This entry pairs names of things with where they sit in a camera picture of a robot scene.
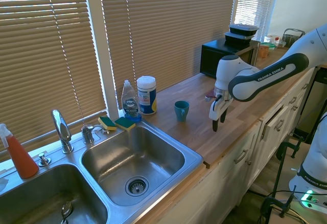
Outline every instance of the black microwave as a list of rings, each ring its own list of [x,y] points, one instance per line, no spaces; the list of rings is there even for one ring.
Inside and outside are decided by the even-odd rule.
[[[216,77],[219,60],[226,55],[238,55],[244,62],[255,66],[260,42],[251,40],[248,45],[228,44],[225,38],[202,45],[200,72]]]

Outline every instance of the sink rim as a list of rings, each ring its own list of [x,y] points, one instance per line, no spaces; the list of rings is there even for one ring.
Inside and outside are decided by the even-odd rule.
[[[106,224],[109,223],[135,223],[140,218],[142,218],[147,212],[149,212],[157,203],[159,203],[169,192],[171,192],[176,186],[178,186],[189,174],[196,170],[202,163],[203,157],[191,150],[187,146],[183,145],[179,141],[175,140],[168,134],[164,133],[155,126],[149,124],[148,122],[142,120],[136,124],[137,126],[144,127],[150,132],[154,133],[156,136],[160,137],[166,143],[173,146],[184,157],[183,166],[177,170],[171,177],[164,181],[160,186],[158,186],[153,192],[146,196],[139,203],[132,206],[120,206],[115,204],[109,196],[103,191],[98,182],[93,178],[93,176],[88,172],[86,167],[82,163],[82,158],[87,151],[93,147],[98,146],[99,144],[107,142],[112,137],[119,135],[124,132],[124,130],[117,129],[116,131],[111,132],[109,135],[103,135],[100,130],[95,131],[94,133],[100,138],[93,142],[92,144],[85,145],[82,142],[82,135],[79,134],[78,138],[71,142],[74,144],[75,150],[70,154],[63,154],[61,148],[58,148],[47,156],[52,159],[52,162],[43,168],[40,168],[39,171],[31,178],[22,180],[18,176],[17,171],[12,171],[4,173],[3,178],[9,179],[7,186],[0,191],[1,196],[6,194],[9,191],[14,190],[15,188],[20,187],[25,182],[32,181],[34,178],[46,173],[48,170],[53,169],[54,167],[60,167],[63,165],[72,165],[77,168],[82,177],[86,180],[88,185],[91,187],[92,191],[95,192],[97,197],[100,199],[102,204],[106,207],[108,218]]]

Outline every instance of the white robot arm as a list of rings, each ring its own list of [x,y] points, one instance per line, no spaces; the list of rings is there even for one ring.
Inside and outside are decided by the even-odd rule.
[[[260,91],[326,62],[327,24],[301,37],[279,61],[261,71],[246,64],[238,56],[223,57],[217,67],[216,100],[209,112],[213,130],[217,131],[219,119],[224,122],[233,98],[241,102],[250,101]],[[289,187],[293,190],[296,186],[297,192],[306,193],[295,194],[304,207],[327,214],[326,137],[327,113],[321,119],[309,153],[297,175],[289,182]]]
[[[217,67],[217,99],[209,112],[214,131],[217,131],[219,118],[223,122],[233,98],[241,102],[250,101],[260,91],[326,62],[327,24],[301,37],[280,60],[261,71],[236,55],[224,56]]]

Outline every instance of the stainless steel sink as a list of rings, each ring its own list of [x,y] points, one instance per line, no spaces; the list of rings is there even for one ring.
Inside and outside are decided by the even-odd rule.
[[[108,212],[73,165],[60,165],[1,196],[0,223],[57,223],[66,201],[73,204],[73,223],[106,223]]]
[[[60,223],[70,200],[71,223],[135,223],[200,164],[202,157],[147,122],[130,131],[93,132],[47,155],[52,162],[28,180],[8,172],[0,191],[0,224]]]
[[[181,151],[143,126],[91,148],[82,164],[117,205],[140,202],[185,163]]]

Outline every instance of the drawer handle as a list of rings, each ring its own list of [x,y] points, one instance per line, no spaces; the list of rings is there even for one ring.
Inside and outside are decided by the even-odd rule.
[[[293,99],[290,101],[290,104],[293,104],[296,101],[297,97],[294,96]]]
[[[275,126],[275,129],[279,132],[281,130],[282,125],[284,124],[284,119],[281,119],[278,124]]]
[[[302,87],[302,89],[306,89],[307,87],[308,87],[308,83],[306,83],[303,87]]]
[[[238,164],[240,161],[242,161],[243,158],[245,158],[246,154],[248,152],[248,149],[244,149],[240,155],[239,159],[234,159],[235,164]]]

